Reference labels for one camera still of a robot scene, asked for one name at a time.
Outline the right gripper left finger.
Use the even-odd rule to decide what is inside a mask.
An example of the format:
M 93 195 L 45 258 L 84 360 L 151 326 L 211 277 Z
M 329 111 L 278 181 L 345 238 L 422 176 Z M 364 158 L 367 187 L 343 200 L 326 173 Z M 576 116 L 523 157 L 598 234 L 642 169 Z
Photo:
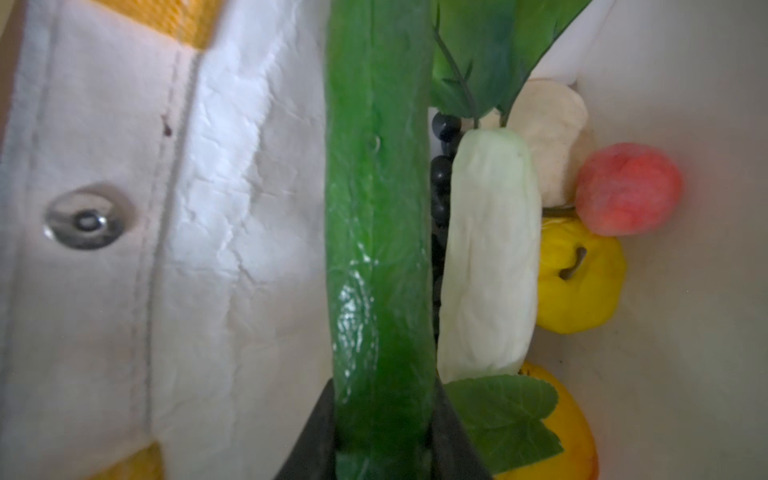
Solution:
M 334 385 L 323 388 L 303 430 L 275 480 L 335 480 Z

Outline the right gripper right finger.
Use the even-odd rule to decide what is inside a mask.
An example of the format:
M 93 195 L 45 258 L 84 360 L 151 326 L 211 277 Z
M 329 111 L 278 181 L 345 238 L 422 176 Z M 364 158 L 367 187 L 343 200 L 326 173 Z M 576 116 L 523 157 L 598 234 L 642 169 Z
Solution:
M 431 479 L 492 479 L 439 379 L 435 381 L 429 446 L 432 455 Z

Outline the orange round fruit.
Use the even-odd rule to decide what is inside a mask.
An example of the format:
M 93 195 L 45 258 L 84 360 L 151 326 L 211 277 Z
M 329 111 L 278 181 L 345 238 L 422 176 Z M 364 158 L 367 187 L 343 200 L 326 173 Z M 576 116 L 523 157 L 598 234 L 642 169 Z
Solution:
M 524 363 L 521 374 L 550 383 L 558 393 L 558 404 L 543 423 L 560 439 L 564 451 L 547 460 L 511 470 L 495 479 L 560 480 L 598 479 L 599 457 L 589 424 L 565 386 L 540 366 Z

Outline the white radish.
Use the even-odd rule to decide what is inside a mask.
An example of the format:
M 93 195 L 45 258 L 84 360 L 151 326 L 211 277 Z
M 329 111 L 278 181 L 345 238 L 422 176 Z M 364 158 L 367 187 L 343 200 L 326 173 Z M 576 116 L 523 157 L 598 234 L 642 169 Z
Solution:
M 437 369 L 445 383 L 515 374 L 537 315 L 542 199 L 525 141 L 464 135 L 453 162 Z

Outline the green cucumber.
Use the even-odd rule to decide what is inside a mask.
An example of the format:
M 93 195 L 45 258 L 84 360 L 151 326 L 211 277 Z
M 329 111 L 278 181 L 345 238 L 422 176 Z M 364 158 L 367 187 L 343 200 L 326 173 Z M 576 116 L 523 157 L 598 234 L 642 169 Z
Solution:
M 326 285 L 341 479 L 426 479 L 434 401 L 426 1 L 335 1 Z

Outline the dark grape bunch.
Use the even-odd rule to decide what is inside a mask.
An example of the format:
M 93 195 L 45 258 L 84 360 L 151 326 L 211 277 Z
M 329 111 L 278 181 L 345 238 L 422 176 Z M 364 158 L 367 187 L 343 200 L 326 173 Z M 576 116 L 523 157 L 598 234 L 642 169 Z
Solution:
M 431 119 L 432 133 L 439 142 L 440 153 L 430 161 L 432 215 L 433 329 L 440 333 L 441 287 L 446 258 L 450 221 L 450 189 L 453 161 L 462 137 L 460 118 L 436 112 Z

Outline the leafy green vegetable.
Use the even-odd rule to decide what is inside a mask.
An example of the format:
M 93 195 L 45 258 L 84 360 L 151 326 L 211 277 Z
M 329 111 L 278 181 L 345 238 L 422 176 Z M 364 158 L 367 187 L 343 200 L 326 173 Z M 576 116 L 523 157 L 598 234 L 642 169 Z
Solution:
M 506 128 L 513 103 L 532 70 L 584 8 L 582 1 L 435 2 L 432 104 L 436 112 L 461 119 L 461 140 L 472 130 Z M 557 405 L 556 389 L 522 375 L 521 367 L 515 374 L 449 383 L 441 380 L 437 369 L 492 477 L 564 450 L 558 436 L 543 423 Z

